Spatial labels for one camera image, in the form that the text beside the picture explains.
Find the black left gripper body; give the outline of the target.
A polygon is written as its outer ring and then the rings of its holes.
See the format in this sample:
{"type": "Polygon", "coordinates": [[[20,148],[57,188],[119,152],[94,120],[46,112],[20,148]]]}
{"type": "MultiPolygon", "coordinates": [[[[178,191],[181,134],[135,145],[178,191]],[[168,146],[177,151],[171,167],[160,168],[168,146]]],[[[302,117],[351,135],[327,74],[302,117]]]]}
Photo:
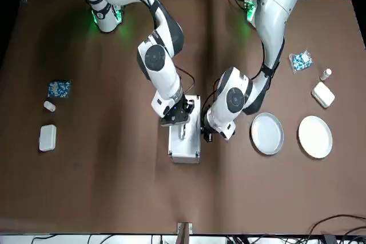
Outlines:
{"type": "Polygon", "coordinates": [[[206,142],[213,141],[213,134],[215,133],[215,129],[213,129],[206,118],[201,119],[201,134],[206,142]]]}

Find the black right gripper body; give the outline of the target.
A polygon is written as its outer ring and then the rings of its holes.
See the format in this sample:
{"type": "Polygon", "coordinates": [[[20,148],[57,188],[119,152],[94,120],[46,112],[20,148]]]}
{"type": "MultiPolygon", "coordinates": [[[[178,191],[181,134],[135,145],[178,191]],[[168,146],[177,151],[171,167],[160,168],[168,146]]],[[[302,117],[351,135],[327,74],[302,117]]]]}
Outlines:
{"type": "Polygon", "coordinates": [[[189,120],[189,114],[183,111],[185,97],[182,97],[164,117],[171,117],[172,125],[185,124],[189,120]]]}

